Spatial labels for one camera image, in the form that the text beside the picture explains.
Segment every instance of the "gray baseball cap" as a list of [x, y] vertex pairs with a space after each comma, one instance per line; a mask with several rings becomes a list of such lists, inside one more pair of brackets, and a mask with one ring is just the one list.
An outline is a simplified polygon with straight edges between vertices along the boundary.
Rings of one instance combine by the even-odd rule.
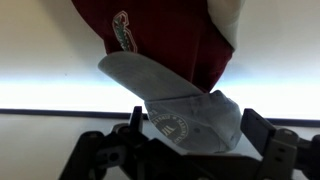
[[156, 61], [132, 52], [111, 53], [98, 67], [143, 99], [149, 120], [177, 146], [215, 153], [239, 142], [239, 107], [221, 91], [203, 93]]

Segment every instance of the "red fabric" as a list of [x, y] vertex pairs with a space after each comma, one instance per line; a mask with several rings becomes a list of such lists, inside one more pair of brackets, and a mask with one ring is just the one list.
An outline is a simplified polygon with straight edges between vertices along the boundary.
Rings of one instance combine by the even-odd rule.
[[113, 26], [115, 16], [124, 11], [134, 39], [130, 44], [136, 44], [137, 53], [166, 66], [204, 92], [213, 88], [232, 57], [232, 47], [210, 20], [206, 0], [72, 1], [103, 38], [107, 53], [124, 50]]

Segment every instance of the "cap brim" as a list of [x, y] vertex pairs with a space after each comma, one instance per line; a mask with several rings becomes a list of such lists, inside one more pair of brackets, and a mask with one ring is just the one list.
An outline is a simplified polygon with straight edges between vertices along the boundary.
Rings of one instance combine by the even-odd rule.
[[99, 69], [144, 101], [197, 96], [203, 92], [173, 71], [143, 55], [114, 52]]

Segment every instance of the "white wall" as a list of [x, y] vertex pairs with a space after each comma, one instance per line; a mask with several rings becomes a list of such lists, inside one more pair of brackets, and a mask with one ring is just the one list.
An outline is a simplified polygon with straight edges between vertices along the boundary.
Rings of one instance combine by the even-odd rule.
[[[320, 119], [320, 2], [247, 0], [217, 84], [267, 117]], [[103, 42], [70, 0], [0, 1], [0, 108], [131, 111], [143, 102], [97, 69]]]

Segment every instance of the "baseball cap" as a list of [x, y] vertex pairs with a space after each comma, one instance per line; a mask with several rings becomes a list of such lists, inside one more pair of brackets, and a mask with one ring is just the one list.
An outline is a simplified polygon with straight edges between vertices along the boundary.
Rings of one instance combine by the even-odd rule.
[[108, 54], [99, 68], [145, 101], [150, 121], [192, 152], [234, 148], [241, 136], [236, 103], [208, 93], [234, 48], [206, 0], [73, 0]]
[[221, 91], [203, 93], [163, 65], [132, 52], [111, 53], [98, 67], [143, 99], [149, 120], [177, 146], [195, 153], [236, 147], [240, 110]]
[[206, 0], [72, 1], [107, 54], [142, 54], [203, 92], [211, 91], [234, 52], [212, 23]]

